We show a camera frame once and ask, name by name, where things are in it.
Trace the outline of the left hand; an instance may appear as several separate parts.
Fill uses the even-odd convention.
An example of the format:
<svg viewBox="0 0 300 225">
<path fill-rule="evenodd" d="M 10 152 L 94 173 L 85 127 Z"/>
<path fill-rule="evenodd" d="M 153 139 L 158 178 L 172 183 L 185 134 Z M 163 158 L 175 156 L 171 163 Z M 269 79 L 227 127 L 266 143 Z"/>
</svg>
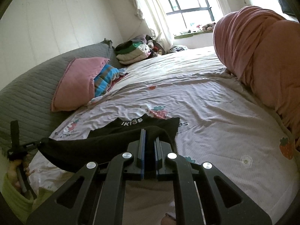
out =
<svg viewBox="0 0 300 225">
<path fill-rule="evenodd" d="M 23 162 L 21 160 L 14 160 L 14 161 L 10 162 L 10 165 L 9 165 L 9 168 L 7 171 L 7 176 L 8 176 L 8 181 L 16 189 L 16 191 L 18 191 L 20 194 L 24 194 L 24 192 L 22 191 L 20 178 L 18 175 L 19 169 L 22 169 L 23 171 L 25 171 L 25 174 L 27 177 L 29 177 L 31 175 L 29 165 L 27 162 Z"/>
</svg>

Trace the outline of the right hand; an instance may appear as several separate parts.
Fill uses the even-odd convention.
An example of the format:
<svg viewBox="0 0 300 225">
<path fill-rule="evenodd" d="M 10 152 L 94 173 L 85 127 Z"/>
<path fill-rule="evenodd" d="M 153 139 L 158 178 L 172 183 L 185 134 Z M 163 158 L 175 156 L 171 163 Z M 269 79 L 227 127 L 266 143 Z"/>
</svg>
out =
<svg viewBox="0 0 300 225">
<path fill-rule="evenodd" d="M 162 218 L 160 225 L 176 225 L 176 219 L 170 214 L 166 213 Z"/>
</svg>

